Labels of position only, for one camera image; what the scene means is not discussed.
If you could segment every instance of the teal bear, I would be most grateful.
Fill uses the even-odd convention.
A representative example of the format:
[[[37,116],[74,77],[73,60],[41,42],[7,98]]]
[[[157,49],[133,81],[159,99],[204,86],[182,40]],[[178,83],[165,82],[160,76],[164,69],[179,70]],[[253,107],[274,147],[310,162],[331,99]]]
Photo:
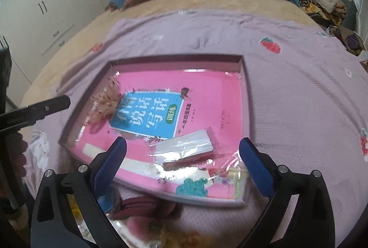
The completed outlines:
[[[205,190],[205,184],[208,180],[201,178],[198,181],[193,181],[191,178],[187,178],[184,183],[176,188],[176,194],[193,195],[206,197],[208,191]]]

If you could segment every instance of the pink box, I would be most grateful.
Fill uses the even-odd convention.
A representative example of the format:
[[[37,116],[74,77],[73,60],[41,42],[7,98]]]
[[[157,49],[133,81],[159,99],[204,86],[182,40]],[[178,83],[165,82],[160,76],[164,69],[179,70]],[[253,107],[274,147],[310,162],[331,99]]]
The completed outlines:
[[[237,55],[166,55],[111,61],[78,103],[60,144],[88,164],[117,136],[123,136],[127,154],[115,176],[117,182],[181,203],[243,205],[249,175],[238,148],[240,140],[250,136],[244,68],[242,57]],[[129,117],[122,119],[119,129],[111,127],[117,127],[113,117],[97,133],[91,132],[91,126],[84,126],[92,107],[89,97],[102,91],[113,75],[121,93],[135,99],[130,109],[122,109]],[[171,102],[175,122],[167,125],[164,118]],[[170,171],[155,164],[150,145],[203,129],[214,148],[210,158]]]

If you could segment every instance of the wardrobe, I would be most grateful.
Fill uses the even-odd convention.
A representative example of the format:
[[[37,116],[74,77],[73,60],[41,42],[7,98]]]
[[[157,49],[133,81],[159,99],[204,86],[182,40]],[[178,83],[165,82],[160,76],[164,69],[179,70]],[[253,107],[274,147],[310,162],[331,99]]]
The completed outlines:
[[[47,62],[103,12],[100,0],[0,0],[0,35],[12,57],[8,98],[19,107]]]

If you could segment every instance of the cabinet handle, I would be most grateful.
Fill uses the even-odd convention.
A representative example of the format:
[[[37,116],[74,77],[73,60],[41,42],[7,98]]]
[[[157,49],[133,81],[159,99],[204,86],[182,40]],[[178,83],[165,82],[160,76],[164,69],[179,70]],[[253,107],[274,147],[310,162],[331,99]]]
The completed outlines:
[[[46,6],[45,6],[45,3],[42,1],[42,4],[43,4],[43,6],[45,7],[45,10],[46,10],[46,12],[47,12],[47,8],[46,8]]]
[[[38,3],[38,6],[40,6],[41,11],[42,11],[42,15],[44,15],[45,13],[43,13],[43,10],[42,10],[42,7],[41,7],[40,3]]]

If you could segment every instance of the green oval label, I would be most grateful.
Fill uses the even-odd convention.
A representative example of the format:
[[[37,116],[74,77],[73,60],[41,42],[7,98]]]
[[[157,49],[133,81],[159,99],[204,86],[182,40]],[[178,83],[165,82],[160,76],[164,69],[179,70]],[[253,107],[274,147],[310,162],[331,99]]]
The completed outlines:
[[[177,105],[169,106],[169,110],[167,111],[166,120],[165,120],[167,124],[172,124],[174,122],[177,108],[178,108]]]

